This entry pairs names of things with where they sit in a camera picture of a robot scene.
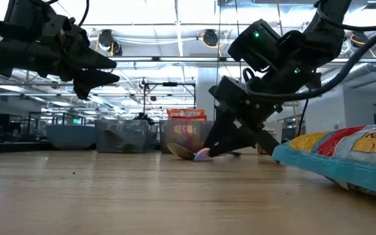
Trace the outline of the clear plastic bin left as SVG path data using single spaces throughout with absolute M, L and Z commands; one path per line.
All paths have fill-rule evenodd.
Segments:
M 95 121 L 96 147 L 101 153 L 142 153 L 146 150 L 148 122 L 143 119 Z M 122 137 L 124 143 L 120 148 L 106 145 L 105 130 L 111 130 Z

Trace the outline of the blue bowl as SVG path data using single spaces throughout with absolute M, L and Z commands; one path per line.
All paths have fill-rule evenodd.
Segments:
M 86 149 L 95 143 L 95 128 L 82 125 L 48 125 L 46 137 L 57 149 Z

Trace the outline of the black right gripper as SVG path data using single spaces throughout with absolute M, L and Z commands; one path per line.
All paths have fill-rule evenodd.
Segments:
M 280 143 L 267 131 L 263 123 L 275 112 L 283 110 L 287 99 L 280 95 L 296 93 L 301 87 L 321 87 L 321 75 L 295 68 L 288 71 L 270 71 L 262 78 L 254 76 L 240 82 L 229 76 L 209 92 L 218 101 L 216 118 L 204 147 L 209 156 L 233 152 L 259 144 L 269 154 Z

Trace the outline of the green-handled iridescent spoon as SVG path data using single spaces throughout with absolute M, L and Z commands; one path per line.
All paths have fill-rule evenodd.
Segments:
M 194 155 L 194 161 L 200 162 L 200 161 L 210 161 L 213 158 L 210 157 L 210 148 L 203 148 L 195 153 Z

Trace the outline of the black aluminium table frame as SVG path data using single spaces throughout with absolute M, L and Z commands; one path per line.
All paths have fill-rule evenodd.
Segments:
M 48 142 L 9 142 L 0 143 L 0 153 L 13 153 L 25 151 L 46 151 L 54 147 Z

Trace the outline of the white square column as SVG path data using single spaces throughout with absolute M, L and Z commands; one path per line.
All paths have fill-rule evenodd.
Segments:
M 208 121 L 214 123 L 215 99 L 209 89 L 219 82 L 219 68 L 199 68 L 196 79 L 196 107 L 204 109 Z

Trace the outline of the orange-handled spoon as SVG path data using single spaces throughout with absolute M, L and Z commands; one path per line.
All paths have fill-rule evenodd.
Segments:
M 175 143 L 169 143 L 167 144 L 167 147 L 173 155 L 181 159 L 188 160 L 188 161 L 192 161 L 194 159 L 195 154 L 183 146 L 180 146 Z

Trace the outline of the orange ramen packet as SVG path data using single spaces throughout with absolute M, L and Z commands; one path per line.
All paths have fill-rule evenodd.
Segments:
M 194 116 L 205 116 L 204 109 L 168 109 L 166 111 L 168 116 L 171 117 L 194 117 Z

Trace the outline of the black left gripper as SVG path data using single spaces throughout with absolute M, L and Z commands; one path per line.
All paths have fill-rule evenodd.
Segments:
M 96 69 L 114 69 L 117 63 L 89 48 L 87 33 L 74 18 L 49 16 L 30 27 L 9 25 L 0 42 L 0 71 L 35 71 L 46 77 L 73 79 L 73 90 L 86 100 L 96 87 L 118 82 L 120 77 Z

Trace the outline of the black gantry frame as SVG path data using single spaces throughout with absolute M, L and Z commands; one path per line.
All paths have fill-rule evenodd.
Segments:
M 143 91 L 143 107 L 142 112 L 137 115 L 138 118 L 143 118 L 146 115 L 146 97 L 147 97 L 147 87 L 152 86 L 149 92 L 153 91 L 157 86 L 163 87 L 184 87 L 187 92 L 194 98 L 193 106 L 196 109 L 196 84 L 186 83 L 186 82 L 147 82 L 145 79 L 142 80 L 142 91 Z

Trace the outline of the blue-edged ramen packet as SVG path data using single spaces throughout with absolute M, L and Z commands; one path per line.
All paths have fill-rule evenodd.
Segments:
M 277 146 L 272 159 L 376 196 L 376 125 L 304 134 Z

